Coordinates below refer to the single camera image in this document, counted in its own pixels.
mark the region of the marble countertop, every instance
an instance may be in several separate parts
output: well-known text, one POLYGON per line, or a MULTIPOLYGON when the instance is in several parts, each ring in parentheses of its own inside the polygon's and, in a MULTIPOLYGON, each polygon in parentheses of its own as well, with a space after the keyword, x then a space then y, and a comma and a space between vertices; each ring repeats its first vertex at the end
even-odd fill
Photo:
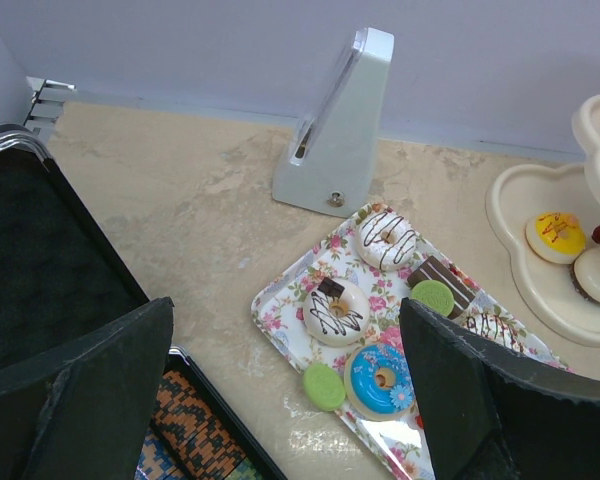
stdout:
MULTIPOLYGON (((149 297, 170 296, 186 348, 289 478, 391 478, 250 318, 255 295, 341 223, 274 202, 291 132, 212 118, 69 103, 49 142, 61 169, 149 297)), ((484 199, 528 159, 382 140, 369 199, 411 220, 579 374, 600 349, 542 324, 516 290, 484 199)))

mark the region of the cake stand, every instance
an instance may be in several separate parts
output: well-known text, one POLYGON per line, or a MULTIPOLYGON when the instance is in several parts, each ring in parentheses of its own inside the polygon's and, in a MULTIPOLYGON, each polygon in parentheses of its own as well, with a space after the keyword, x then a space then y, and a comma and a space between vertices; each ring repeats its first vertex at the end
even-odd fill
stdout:
MULTIPOLYGON (((487 217, 509 251, 516 287, 529 308, 562 336, 600 347, 600 306, 575 291, 567 266, 540 258, 525 237, 526 222, 549 211, 575 214, 589 236, 600 225, 600 95, 580 107, 572 127, 585 164, 504 171, 487 192, 487 217)), ((592 246, 600 248, 589 239, 587 248, 592 246)))

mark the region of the metronome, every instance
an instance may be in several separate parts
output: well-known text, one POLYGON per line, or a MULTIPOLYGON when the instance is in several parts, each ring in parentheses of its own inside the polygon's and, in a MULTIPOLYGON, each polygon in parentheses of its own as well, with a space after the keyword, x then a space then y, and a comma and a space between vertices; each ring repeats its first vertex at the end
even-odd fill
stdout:
POLYGON ((349 217, 367 200, 393 35, 363 28, 327 77, 320 103, 303 116, 273 177, 273 198, 349 217))

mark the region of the green macaron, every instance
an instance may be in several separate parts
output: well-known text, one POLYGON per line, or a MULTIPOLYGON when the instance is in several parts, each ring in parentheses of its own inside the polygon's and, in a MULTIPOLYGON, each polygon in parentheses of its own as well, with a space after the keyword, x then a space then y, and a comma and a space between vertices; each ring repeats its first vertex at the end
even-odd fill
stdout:
POLYGON ((444 283, 437 280, 423 280, 411 290, 411 299, 418 300, 431 310, 448 317, 453 311, 453 293, 444 283))
POLYGON ((309 400, 325 412, 333 412, 346 397, 340 375, 323 363, 310 365, 302 376, 302 384, 309 400))

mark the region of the tray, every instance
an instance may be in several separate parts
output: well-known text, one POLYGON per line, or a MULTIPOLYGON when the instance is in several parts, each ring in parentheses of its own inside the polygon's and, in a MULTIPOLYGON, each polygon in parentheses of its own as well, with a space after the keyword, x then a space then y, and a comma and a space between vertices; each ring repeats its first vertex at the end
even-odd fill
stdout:
MULTIPOLYGON (((389 207, 383 204, 362 207, 253 300, 253 321, 298 372, 302 373, 313 362, 322 362, 342 375, 347 357, 361 345, 383 342, 402 348, 398 314, 401 299, 410 291, 405 281, 432 255, 475 293, 475 299, 463 315, 479 311, 498 315, 518 334, 526 355, 558 368, 567 368, 540 339, 529 333, 522 323, 419 233, 416 232, 416 251, 410 265, 395 272, 381 272, 367 265, 355 251, 355 228, 372 211, 385 208, 389 207), (344 277, 357 284, 369 297, 372 318, 365 337, 344 348, 320 343, 304 326, 303 301, 325 276, 344 277)), ((434 478, 424 431, 416 421, 417 404, 401 419, 388 422, 365 419, 348 401, 335 413, 396 478, 434 478)))
POLYGON ((569 340, 600 347, 600 306, 576 293, 567 266, 544 261, 525 238, 529 218, 549 211, 574 213, 585 232, 600 225, 600 204, 583 165, 519 165, 500 174, 487 194, 489 223, 509 250, 516 287, 529 308, 569 340))

